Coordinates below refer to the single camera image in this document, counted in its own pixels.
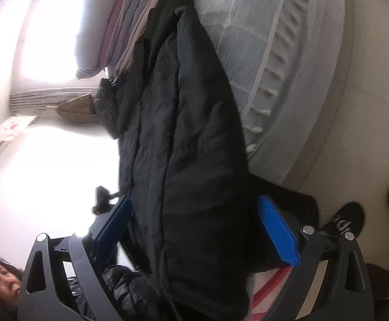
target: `blue gripper pad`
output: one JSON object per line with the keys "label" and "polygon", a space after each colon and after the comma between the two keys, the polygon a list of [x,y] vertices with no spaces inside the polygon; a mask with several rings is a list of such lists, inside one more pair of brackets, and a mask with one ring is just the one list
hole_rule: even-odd
{"label": "blue gripper pad", "polygon": [[132,201],[126,196],[119,199],[110,212],[97,217],[90,227],[94,235],[91,257],[94,264],[99,266],[108,262],[131,217]]}
{"label": "blue gripper pad", "polygon": [[257,211],[280,258],[289,263],[291,267],[295,267],[300,260],[297,251],[297,239],[273,201],[268,196],[258,197]]}

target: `floor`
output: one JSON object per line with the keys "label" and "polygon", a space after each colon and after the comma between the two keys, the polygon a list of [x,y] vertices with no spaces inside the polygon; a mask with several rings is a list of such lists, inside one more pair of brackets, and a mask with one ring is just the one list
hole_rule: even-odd
{"label": "floor", "polygon": [[346,0],[343,45],[311,139],[284,185],[314,196],[325,223],[358,201],[367,262],[389,270],[389,1]]}

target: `white bedsheet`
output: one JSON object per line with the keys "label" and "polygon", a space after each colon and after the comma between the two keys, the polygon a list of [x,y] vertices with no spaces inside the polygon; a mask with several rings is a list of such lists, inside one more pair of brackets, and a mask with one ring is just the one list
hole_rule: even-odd
{"label": "white bedsheet", "polygon": [[232,86],[251,171],[279,184],[330,87],[345,2],[194,1]]}

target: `metal screw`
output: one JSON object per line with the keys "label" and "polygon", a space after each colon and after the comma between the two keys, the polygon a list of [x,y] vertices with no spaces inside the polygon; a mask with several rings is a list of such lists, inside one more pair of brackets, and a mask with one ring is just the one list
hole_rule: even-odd
{"label": "metal screw", "polygon": [[44,233],[41,233],[37,236],[37,241],[44,241],[47,238],[47,235]]}
{"label": "metal screw", "polygon": [[355,238],[355,236],[353,235],[353,233],[347,231],[345,232],[345,238],[348,239],[349,241],[352,241]]}
{"label": "metal screw", "polygon": [[307,235],[312,235],[315,232],[315,229],[311,226],[304,226],[303,233]]}

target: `black sneaker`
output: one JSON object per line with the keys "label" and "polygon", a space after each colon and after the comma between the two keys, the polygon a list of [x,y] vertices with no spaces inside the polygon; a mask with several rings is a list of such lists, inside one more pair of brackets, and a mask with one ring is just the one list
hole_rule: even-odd
{"label": "black sneaker", "polygon": [[364,228],[364,223],[365,214],[362,206],[352,201],[338,210],[330,222],[320,228],[319,231],[336,238],[350,231],[355,237],[358,237]]}

